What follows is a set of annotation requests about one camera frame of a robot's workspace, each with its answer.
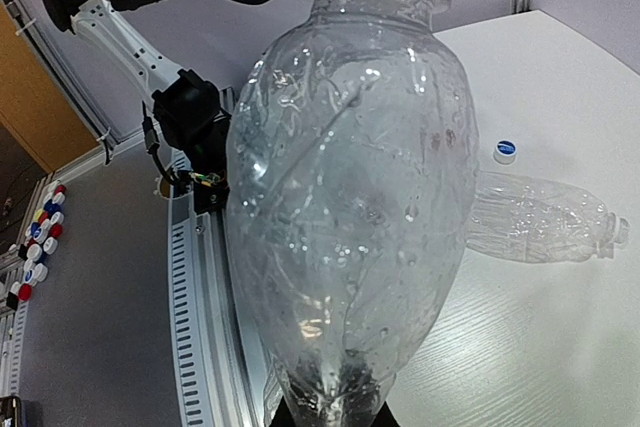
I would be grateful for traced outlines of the white blue bottle cap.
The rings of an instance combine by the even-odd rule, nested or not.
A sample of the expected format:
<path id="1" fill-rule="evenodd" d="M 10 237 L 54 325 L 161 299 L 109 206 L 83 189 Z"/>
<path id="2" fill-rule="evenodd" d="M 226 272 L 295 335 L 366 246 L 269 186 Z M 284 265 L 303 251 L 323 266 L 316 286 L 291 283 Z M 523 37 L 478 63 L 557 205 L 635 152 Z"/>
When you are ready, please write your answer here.
<path id="1" fill-rule="evenodd" d="M 512 164 L 517 157 L 517 146 L 509 140 L 500 140 L 496 143 L 493 158 L 501 165 Z"/>

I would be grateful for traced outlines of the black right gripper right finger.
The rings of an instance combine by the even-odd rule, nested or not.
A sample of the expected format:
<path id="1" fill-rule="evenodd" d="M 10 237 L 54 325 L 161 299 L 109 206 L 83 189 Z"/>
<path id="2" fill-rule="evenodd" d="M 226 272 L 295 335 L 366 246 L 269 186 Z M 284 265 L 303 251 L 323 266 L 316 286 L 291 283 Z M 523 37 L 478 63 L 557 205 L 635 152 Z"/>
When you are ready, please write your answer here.
<path id="1" fill-rule="evenodd" d="M 372 403 L 371 427 L 399 427 L 400 424 L 394 417 L 386 401 L 375 398 Z"/>

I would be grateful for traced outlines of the clear bottle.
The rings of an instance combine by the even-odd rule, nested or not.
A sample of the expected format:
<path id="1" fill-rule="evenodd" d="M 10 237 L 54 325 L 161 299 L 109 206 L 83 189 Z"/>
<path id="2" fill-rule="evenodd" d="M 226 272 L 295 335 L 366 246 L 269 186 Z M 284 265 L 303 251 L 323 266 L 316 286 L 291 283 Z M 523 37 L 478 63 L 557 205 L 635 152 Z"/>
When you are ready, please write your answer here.
<path id="1" fill-rule="evenodd" d="M 482 171 L 467 224 L 467 247 L 528 264 L 611 259 L 629 222 L 589 191 L 565 183 Z"/>
<path id="2" fill-rule="evenodd" d="M 227 141 L 237 284 L 298 426 L 370 426 L 466 245 L 479 134 L 447 0 L 313 0 Z"/>

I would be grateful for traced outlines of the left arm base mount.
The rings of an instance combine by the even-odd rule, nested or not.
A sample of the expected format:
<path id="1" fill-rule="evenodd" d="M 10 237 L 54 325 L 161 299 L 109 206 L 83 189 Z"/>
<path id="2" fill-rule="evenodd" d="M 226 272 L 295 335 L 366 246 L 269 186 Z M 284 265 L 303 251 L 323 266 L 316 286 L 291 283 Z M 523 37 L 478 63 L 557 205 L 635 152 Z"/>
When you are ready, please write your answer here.
<path id="1" fill-rule="evenodd" d="M 223 107 L 220 91 L 194 71 L 180 69 L 177 80 L 153 92 L 151 100 L 152 113 L 143 115 L 142 127 L 147 153 L 158 172 L 175 195 L 194 194 L 197 214 L 223 209 L 229 196 L 226 141 L 231 114 Z M 166 143 L 185 154 L 188 169 L 163 167 L 154 122 Z"/>

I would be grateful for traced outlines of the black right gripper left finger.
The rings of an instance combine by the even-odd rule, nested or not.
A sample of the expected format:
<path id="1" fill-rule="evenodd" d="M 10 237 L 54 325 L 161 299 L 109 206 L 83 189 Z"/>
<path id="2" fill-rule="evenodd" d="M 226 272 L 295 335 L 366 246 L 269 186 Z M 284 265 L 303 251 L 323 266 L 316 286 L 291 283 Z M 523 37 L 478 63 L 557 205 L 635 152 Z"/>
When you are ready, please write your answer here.
<path id="1" fill-rule="evenodd" d="M 268 423 L 269 427 L 304 427 L 310 423 L 310 406 L 299 399 L 289 405 L 290 399 L 283 396 Z"/>

